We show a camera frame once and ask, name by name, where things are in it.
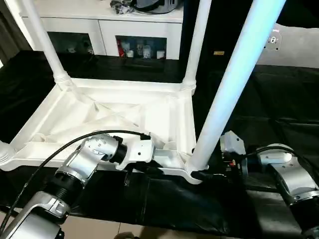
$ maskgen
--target tiled floor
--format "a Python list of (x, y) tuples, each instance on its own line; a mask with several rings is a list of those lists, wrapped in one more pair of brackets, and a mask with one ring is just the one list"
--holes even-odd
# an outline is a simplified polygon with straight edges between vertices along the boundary
[(62, 225), (65, 239), (124, 239), (129, 233), (141, 239), (221, 239), (211, 235), (178, 232), (161, 228), (143, 227), (125, 223), (69, 217)]

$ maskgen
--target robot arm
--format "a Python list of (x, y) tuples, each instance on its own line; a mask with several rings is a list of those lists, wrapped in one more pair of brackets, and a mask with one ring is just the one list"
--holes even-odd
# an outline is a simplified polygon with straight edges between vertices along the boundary
[(101, 160), (119, 170), (129, 163), (150, 162), (151, 139), (122, 144), (119, 137), (100, 134), (89, 137), (65, 160), (53, 179), (37, 192), (4, 231), (0, 239), (62, 239), (62, 224)]
[[(220, 146), (223, 153), (246, 155), (243, 140), (232, 131), (220, 138)], [(269, 150), (257, 153), (254, 163), (259, 164), (264, 172), (266, 169), (271, 172), (278, 192), (302, 229), (303, 237), (319, 239), (319, 187), (299, 164), (298, 158), (289, 153), (293, 152), (290, 147), (283, 144), (270, 144), (268, 147)], [(248, 175), (249, 161), (246, 158), (240, 160), (238, 166), (243, 175)]]

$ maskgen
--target black cloth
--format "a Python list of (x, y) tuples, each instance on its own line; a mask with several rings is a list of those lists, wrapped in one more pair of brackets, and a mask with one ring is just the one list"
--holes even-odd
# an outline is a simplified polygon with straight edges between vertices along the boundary
[[(205, 38), (197, 71), (197, 78), (207, 78), (211, 70), (224, 71), (236, 45), (253, 0), (214, 0), (211, 3)], [(184, 1), (180, 61), (186, 68), (195, 26), (199, 0)], [(318, 28), (319, 2), (315, 0), (287, 0), (277, 23), (284, 26)]]
[(0, 60), (3, 64), (21, 50), (32, 50), (4, 0), (0, 0), (0, 36)]
[[(177, 61), (145, 69), (108, 56), (59, 55), (65, 70), (78, 78), (181, 82)], [(222, 71), (197, 82), (193, 96), (198, 136)], [(246, 147), (284, 143), (318, 164), (319, 71), (308, 68), (256, 66), (227, 124)], [(0, 139), (9, 142), (53, 87), (52, 72), (40, 52), (21, 52), (0, 69)], [(212, 157), (220, 157), (218, 150)], [(33, 167), (0, 172), (0, 205), (8, 206)], [(44, 168), (19, 207), (54, 174)], [(246, 186), (270, 186), (264, 174), (251, 174)], [(242, 238), (300, 238), (300, 228), (280, 195), (245, 191), (234, 183), (209, 181), (190, 185), (177, 176), (97, 172), (72, 214), (103, 220)]]

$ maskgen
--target white surface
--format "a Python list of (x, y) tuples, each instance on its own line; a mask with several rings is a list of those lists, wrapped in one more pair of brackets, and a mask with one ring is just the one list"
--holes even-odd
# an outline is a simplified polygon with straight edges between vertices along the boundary
[(9, 144), (0, 140), (0, 163), (11, 159), (15, 154), (15, 150)]
[(264, 49), (257, 64), (319, 68), (319, 28), (275, 24), (282, 36), (278, 51)]
[(199, 2), (186, 73), (183, 79), (183, 87), (185, 89), (192, 89), (193, 92), (196, 87), (196, 72), (198, 68), (201, 48), (203, 46), (206, 25), (209, 17), (210, 5), (211, 0), (200, 0)]
[(61, 62), (54, 50), (50, 38), (43, 28), (43, 24), (39, 15), (36, 12), (33, 0), (23, 0), (23, 5), (28, 13), (28, 18), (32, 23), (34, 32), (37, 36), (37, 39), (41, 43), (41, 47), (44, 51), (45, 57), (48, 60), (50, 67), (53, 71), (54, 81), (57, 83), (69, 83), (70, 77), (63, 69)]
[[(156, 160), (165, 162), (165, 173), (200, 182), (184, 170), (196, 144), (190, 90), (179, 91), (179, 84), (166, 83), (72, 81), (76, 88), (62, 91), (56, 85), (44, 99), (10, 143), (18, 152), (0, 163), (2, 170), (37, 166), (63, 144), (95, 130), (126, 129), (151, 133), (155, 147), (163, 150)], [(116, 135), (124, 143), (139, 139), (136, 135)], [(79, 144), (58, 154), (47, 166), (60, 166)], [(114, 165), (101, 163), (99, 169), (114, 170)]]
[(6, 5), (8, 6), (8, 8), (10, 9), (10, 12), (11, 12), (16, 24), (18, 25), (21, 32), (25, 36), (29, 45), (31, 46), (31, 48), (33, 50), (35, 50), (33, 39), (31, 38), (31, 35), (30, 35), (29, 31), (27, 30), (26, 26), (24, 25), (24, 22), (19, 14), (20, 13), (20, 6), (19, 6), (17, 0), (5, 0), (5, 2), (6, 2)]
[(100, 20), (106, 53), (119, 56), (115, 36), (146, 36), (166, 38), (166, 58), (179, 58), (182, 24), (162, 22), (105, 21)]
[(41, 17), (85, 18), (121, 21), (183, 22), (183, 7), (167, 14), (133, 12), (116, 15), (110, 7), (111, 0), (34, 0)]
[[(43, 48), (36, 37), (30, 19), (28, 17), (23, 17), (22, 19), (34, 39), (35, 50), (42, 51)], [(97, 20), (41, 17), (41, 21), (46, 31), (88, 33), (94, 54), (106, 55), (99, 22)]]
[(203, 170), (276, 23), (285, 0), (254, 0), (209, 110), (188, 172)]

